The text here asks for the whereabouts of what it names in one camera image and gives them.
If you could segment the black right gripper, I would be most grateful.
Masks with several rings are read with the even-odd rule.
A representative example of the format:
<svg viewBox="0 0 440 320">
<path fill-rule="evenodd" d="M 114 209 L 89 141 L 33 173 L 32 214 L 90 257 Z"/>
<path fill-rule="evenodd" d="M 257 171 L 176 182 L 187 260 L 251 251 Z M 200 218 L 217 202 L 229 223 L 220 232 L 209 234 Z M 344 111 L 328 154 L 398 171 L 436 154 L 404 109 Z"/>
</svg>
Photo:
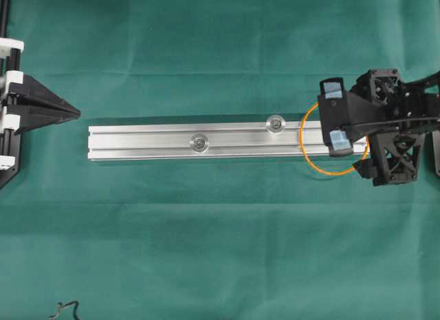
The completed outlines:
<svg viewBox="0 0 440 320">
<path fill-rule="evenodd" d="M 438 85 L 438 72 L 404 82 L 396 69 L 369 70 L 349 90 L 342 78 L 321 81 L 318 108 L 330 156 L 352 154 L 366 136 L 370 157 L 354 164 L 363 178 L 373 186 L 416 181 L 426 135 L 439 130 L 439 93 L 427 91 Z"/>
</svg>

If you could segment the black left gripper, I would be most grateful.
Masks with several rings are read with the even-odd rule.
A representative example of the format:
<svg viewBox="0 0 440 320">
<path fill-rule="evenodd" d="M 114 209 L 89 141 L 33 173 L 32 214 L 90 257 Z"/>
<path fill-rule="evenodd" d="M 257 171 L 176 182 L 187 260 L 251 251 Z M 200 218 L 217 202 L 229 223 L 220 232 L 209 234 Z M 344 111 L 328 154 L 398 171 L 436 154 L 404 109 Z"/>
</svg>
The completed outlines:
<svg viewBox="0 0 440 320">
<path fill-rule="evenodd" d="M 1 37 L 1 187 L 19 172 L 22 133 L 80 118 L 66 100 L 20 70 L 24 42 Z"/>
</svg>

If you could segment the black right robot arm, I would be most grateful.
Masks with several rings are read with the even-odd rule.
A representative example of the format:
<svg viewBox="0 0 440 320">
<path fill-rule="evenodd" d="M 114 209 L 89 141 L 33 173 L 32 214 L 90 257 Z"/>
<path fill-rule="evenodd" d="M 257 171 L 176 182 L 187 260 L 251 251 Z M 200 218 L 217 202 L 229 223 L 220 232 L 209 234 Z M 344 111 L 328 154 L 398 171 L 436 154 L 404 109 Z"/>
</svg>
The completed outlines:
<svg viewBox="0 0 440 320">
<path fill-rule="evenodd" d="M 404 82 L 398 70 L 369 70 L 351 89 L 342 78 L 320 82 L 318 108 L 324 144 L 331 156 L 347 156 L 365 138 L 370 156 L 353 164 L 374 186 L 418 178 L 426 135 L 439 130 L 439 85 L 435 73 Z"/>
</svg>

